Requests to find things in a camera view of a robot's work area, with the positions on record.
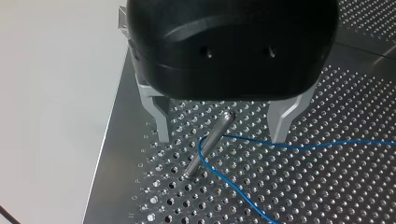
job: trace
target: metal rod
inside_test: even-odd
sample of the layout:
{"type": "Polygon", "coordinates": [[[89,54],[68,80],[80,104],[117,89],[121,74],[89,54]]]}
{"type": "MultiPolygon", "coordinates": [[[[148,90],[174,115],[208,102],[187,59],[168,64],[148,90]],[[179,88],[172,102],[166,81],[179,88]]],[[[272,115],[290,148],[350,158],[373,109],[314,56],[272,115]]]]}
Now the metal rod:
{"type": "MultiPolygon", "coordinates": [[[[225,132],[227,132],[227,129],[231,126],[234,120],[235,112],[233,111],[226,111],[220,116],[219,120],[210,131],[209,136],[203,142],[202,155],[204,156],[204,158],[209,155],[209,152],[216,146],[216,144],[219,142],[220,138],[225,134],[225,132]]],[[[194,158],[184,172],[184,177],[192,179],[192,176],[194,175],[200,164],[201,160],[198,156],[198,153],[195,153],[194,158]]]]}

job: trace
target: blue cable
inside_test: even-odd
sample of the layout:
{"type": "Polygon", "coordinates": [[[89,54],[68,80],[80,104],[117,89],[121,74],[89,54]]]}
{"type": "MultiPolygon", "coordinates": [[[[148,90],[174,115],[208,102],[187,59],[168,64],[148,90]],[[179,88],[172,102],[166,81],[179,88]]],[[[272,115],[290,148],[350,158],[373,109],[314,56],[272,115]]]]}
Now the blue cable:
{"type": "MultiPolygon", "coordinates": [[[[394,142],[385,142],[385,141],[378,141],[378,140],[344,140],[344,141],[338,141],[338,142],[330,142],[330,143],[324,143],[324,144],[318,144],[318,145],[310,145],[310,146],[304,146],[304,147],[297,147],[297,146],[288,146],[285,144],[278,144],[278,143],[271,143],[271,142],[266,142],[266,141],[262,141],[262,140],[258,140],[258,139],[253,139],[253,138],[247,138],[244,136],[237,136],[237,135],[231,135],[231,134],[224,134],[224,137],[228,137],[228,138],[236,138],[236,139],[241,139],[241,140],[247,140],[250,142],[256,142],[256,143],[261,143],[264,144],[266,146],[271,146],[271,147],[283,147],[283,148],[287,148],[287,149],[311,149],[314,147],[329,147],[329,146],[340,146],[340,145],[344,145],[344,144],[384,144],[384,145],[389,145],[389,146],[396,146],[396,143],[394,142]]],[[[233,182],[231,182],[227,177],[225,177],[224,175],[222,175],[221,173],[219,173],[218,171],[216,171],[215,169],[213,169],[206,161],[204,156],[201,153],[202,150],[202,143],[203,141],[207,138],[207,136],[203,137],[201,140],[199,140],[198,143],[198,156],[200,157],[202,163],[204,164],[204,166],[214,175],[220,177],[222,180],[224,180],[225,182],[227,182],[227,184],[229,184],[236,192],[238,192],[238,194],[240,194],[242,196],[242,198],[244,198],[245,201],[247,201],[248,204],[250,204],[250,206],[263,218],[265,218],[268,222],[272,223],[272,224],[277,224],[276,221],[274,221],[273,219],[271,219],[270,217],[268,217],[267,215],[264,214],[264,212],[257,207],[253,201],[251,201],[248,196],[240,189],[238,188],[233,182]]]]}

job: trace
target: metal surface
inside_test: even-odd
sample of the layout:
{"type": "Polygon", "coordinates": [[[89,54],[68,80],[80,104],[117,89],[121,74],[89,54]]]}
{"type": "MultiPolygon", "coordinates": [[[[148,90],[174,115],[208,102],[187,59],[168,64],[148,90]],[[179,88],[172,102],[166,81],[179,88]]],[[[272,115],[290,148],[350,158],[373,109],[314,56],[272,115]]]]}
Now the metal surface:
{"type": "MultiPolygon", "coordinates": [[[[344,1],[346,12],[369,2],[392,4],[344,1]]],[[[375,8],[365,10],[375,16],[382,11],[373,14],[375,8]]],[[[384,20],[370,22],[394,29],[384,20]]],[[[365,35],[341,25],[340,44],[332,49],[310,106],[291,124],[287,144],[396,141],[393,35],[387,41],[377,34],[382,33],[365,35]]],[[[193,180],[183,177],[198,139],[230,109],[237,115],[230,133],[270,141],[266,102],[171,100],[170,143],[160,143],[155,121],[141,105],[128,53],[84,223],[264,223],[204,167],[193,180]]],[[[286,150],[221,139],[208,158],[280,223],[396,223],[395,151],[380,145],[286,150]]]]}
{"type": "Polygon", "coordinates": [[[291,123],[309,106],[318,83],[304,93],[282,101],[272,101],[267,114],[268,128],[273,143],[284,143],[291,123]]]}
{"type": "Polygon", "coordinates": [[[339,0],[336,41],[396,59],[396,1],[339,0]]]}
{"type": "MultiPolygon", "coordinates": [[[[202,155],[204,158],[206,158],[213,148],[218,144],[220,138],[227,132],[234,120],[235,112],[233,111],[225,111],[219,116],[215,126],[213,126],[212,130],[210,130],[209,135],[203,142],[202,155]]],[[[201,159],[199,158],[198,154],[195,153],[192,161],[184,172],[184,177],[192,179],[200,164],[201,159]]]]}

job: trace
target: aluminum breadboard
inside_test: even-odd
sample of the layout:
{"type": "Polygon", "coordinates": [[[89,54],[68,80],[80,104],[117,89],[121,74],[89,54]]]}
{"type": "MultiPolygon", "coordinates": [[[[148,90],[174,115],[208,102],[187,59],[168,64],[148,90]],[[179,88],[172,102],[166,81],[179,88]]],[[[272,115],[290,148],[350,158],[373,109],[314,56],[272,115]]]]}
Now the aluminum breadboard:
{"type": "MultiPolygon", "coordinates": [[[[311,106],[290,128],[287,144],[304,146],[346,139],[396,140],[395,92],[391,81],[327,66],[311,106]]],[[[269,140],[267,102],[172,101],[172,140],[150,149],[137,223],[265,223],[222,180],[199,168],[182,177],[196,150],[224,110],[237,114],[229,133],[269,140]]],[[[396,223],[396,149],[344,145],[315,150],[265,147],[222,139],[209,163],[236,183],[280,223],[396,223]]]]}
{"type": "Polygon", "coordinates": [[[339,8],[342,26],[396,43],[396,1],[340,0],[339,8]]]}

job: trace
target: screw hole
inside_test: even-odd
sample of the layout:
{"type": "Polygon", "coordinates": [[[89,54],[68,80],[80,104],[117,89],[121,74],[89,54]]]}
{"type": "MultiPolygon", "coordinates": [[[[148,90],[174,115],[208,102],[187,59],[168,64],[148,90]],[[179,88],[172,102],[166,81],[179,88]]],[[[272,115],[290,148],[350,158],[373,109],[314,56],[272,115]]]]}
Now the screw hole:
{"type": "Polygon", "coordinates": [[[172,182],[172,183],[169,184],[169,189],[174,189],[175,186],[176,186],[176,183],[172,182]]]}
{"type": "Polygon", "coordinates": [[[169,222],[171,222],[171,221],[172,221],[172,217],[171,217],[171,216],[165,217],[165,222],[166,222],[166,223],[169,223],[169,222]]]}
{"type": "Polygon", "coordinates": [[[168,199],[168,201],[166,201],[166,203],[168,203],[169,205],[172,205],[174,203],[173,199],[168,199]]]}
{"type": "Polygon", "coordinates": [[[177,167],[172,167],[171,172],[172,172],[173,174],[177,173],[177,167]]]}
{"type": "Polygon", "coordinates": [[[189,201],[184,202],[184,203],[183,203],[183,206],[185,206],[185,207],[190,207],[190,202],[189,202],[189,201]]]}
{"type": "Polygon", "coordinates": [[[181,224],[188,224],[188,223],[190,223],[190,221],[189,221],[189,219],[187,217],[183,217],[181,219],[181,224]]]}
{"type": "Polygon", "coordinates": [[[186,191],[190,191],[190,190],[191,190],[191,185],[186,185],[186,186],[184,187],[184,189],[185,189],[186,191]]]}

